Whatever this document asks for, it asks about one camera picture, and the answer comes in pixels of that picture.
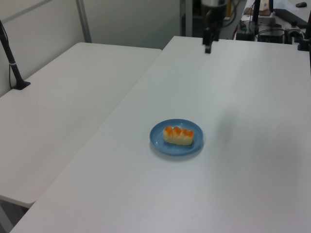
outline white wall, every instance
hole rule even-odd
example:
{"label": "white wall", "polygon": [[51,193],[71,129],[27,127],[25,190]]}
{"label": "white wall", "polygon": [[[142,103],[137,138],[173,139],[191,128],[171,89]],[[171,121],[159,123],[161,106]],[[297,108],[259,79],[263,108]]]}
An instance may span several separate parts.
{"label": "white wall", "polygon": [[179,0],[84,0],[93,43],[163,49],[180,35]]}
{"label": "white wall", "polygon": [[[49,1],[3,25],[23,79],[74,44],[84,42],[75,0]],[[0,45],[0,96],[10,90],[8,66]]]}

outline white table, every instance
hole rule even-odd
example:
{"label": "white table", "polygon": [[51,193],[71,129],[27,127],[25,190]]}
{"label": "white table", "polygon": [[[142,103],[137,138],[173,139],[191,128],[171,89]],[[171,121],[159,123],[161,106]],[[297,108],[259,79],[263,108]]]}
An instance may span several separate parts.
{"label": "white table", "polygon": [[0,98],[0,199],[30,207],[161,50],[79,43]]}
{"label": "white table", "polygon": [[[309,233],[309,65],[295,46],[204,54],[174,37],[12,233]],[[155,150],[169,118],[197,123],[204,147]]]}

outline black device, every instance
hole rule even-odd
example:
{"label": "black device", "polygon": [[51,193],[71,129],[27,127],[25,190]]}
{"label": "black device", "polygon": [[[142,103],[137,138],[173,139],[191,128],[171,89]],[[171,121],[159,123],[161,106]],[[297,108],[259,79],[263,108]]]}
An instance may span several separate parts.
{"label": "black device", "polygon": [[[260,0],[255,0],[254,2],[254,13],[252,21],[244,22],[246,24],[246,30],[237,29],[236,40],[244,41],[254,41],[255,36],[259,32],[259,26],[274,27],[276,20],[271,17],[259,17]],[[269,10],[273,12],[273,0],[269,0]]]}
{"label": "black device", "polygon": [[298,8],[302,8],[302,7],[306,7],[306,6],[307,6],[307,3],[304,1],[296,4],[296,7],[298,7]]}
{"label": "black device", "polygon": [[269,0],[269,11],[273,12],[273,0]]}
{"label": "black device", "polygon": [[7,37],[7,34],[5,32],[4,26],[0,20],[0,40],[2,43],[2,46],[4,48],[5,54],[9,60],[9,65],[12,68],[12,71],[14,73],[15,79],[16,79],[16,86],[12,87],[16,90],[22,90],[25,87],[30,85],[30,82],[26,82],[21,78],[21,75],[19,73],[18,67],[16,65],[14,56],[12,54],[11,48],[9,46],[9,39]]}
{"label": "black device", "polygon": [[283,44],[284,32],[277,27],[259,26],[258,42]]}
{"label": "black device", "polygon": [[294,15],[292,12],[289,12],[285,9],[274,9],[275,14],[285,20],[286,22],[292,24],[294,21],[297,22],[299,28],[307,28],[308,23],[298,16]]}

